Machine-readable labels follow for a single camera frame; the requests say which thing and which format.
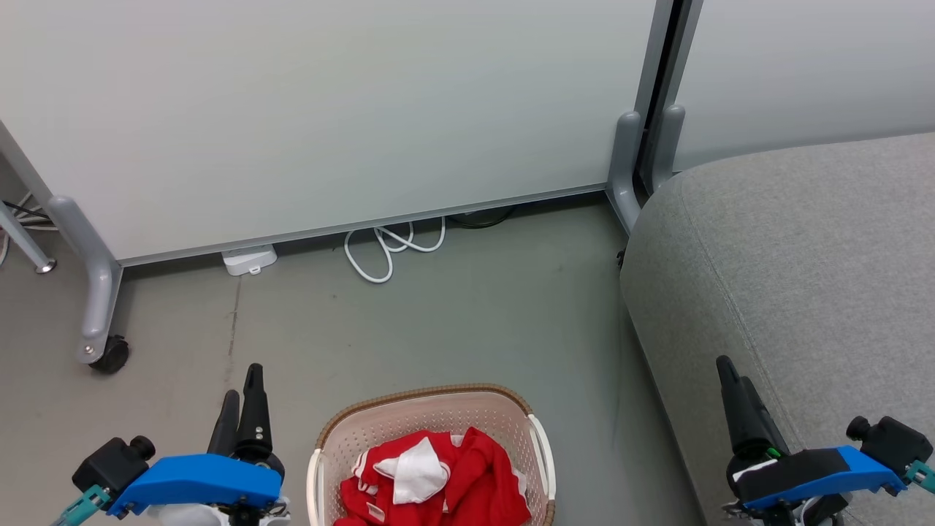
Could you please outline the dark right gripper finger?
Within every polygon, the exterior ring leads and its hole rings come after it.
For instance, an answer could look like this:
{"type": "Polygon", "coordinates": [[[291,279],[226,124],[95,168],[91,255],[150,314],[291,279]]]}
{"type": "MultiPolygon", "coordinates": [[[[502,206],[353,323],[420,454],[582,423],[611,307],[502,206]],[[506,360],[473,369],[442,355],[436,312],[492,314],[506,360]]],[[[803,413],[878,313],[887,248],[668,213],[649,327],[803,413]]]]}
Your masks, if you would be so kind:
{"type": "Polygon", "coordinates": [[[716,370],[731,448],[745,449],[752,440],[752,410],[746,389],[748,378],[738,373],[727,355],[717,357],[716,370]]]}
{"type": "Polygon", "coordinates": [[[755,385],[747,376],[741,377],[741,385],[744,387],[752,412],[755,414],[755,419],[757,419],[757,433],[768,441],[769,446],[775,449],[779,456],[788,455],[790,450],[784,436],[782,436],[771,413],[768,412],[767,406],[763,403],[755,385]]]}

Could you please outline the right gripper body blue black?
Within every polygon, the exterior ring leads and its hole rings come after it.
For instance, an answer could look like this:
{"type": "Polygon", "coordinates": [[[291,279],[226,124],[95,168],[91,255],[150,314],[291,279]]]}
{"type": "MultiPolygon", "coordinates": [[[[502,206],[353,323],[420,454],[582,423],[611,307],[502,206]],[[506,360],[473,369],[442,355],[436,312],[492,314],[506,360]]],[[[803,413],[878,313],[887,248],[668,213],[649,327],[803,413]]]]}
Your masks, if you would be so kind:
{"type": "Polygon", "coordinates": [[[752,525],[831,525],[855,492],[898,496],[907,489],[894,470],[854,446],[801,450],[728,479],[736,500],[722,509],[752,525]]]}

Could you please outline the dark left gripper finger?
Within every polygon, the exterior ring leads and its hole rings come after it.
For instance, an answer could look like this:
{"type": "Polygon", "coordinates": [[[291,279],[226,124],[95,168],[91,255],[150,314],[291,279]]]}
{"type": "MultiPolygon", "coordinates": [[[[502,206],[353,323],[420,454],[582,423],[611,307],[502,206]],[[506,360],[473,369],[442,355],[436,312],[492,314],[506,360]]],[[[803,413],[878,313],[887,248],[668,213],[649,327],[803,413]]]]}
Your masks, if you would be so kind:
{"type": "Polygon", "coordinates": [[[243,406],[237,426],[236,456],[241,460],[268,460],[272,453],[270,404],[259,363],[248,366],[243,387],[243,406]]]}
{"type": "Polygon", "coordinates": [[[230,389],[224,395],[213,434],[208,442],[207,453],[223,457],[233,456],[236,450],[238,423],[240,423],[240,393],[230,389]]]}

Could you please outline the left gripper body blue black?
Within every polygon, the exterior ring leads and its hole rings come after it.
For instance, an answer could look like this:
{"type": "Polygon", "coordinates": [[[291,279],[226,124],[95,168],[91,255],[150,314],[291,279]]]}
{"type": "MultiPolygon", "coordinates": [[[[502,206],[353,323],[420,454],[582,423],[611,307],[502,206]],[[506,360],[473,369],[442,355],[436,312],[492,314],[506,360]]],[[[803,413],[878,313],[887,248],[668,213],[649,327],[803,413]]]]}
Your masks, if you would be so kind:
{"type": "Polygon", "coordinates": [[[281,496],[283,474],[234,457],[196,454],[162,457],[150,466],[133,446],[120,438],[107,441],[129,476],[118,483],[108,516],[122,519],[165,505],[247,505],[262,509],[281,496]]]}

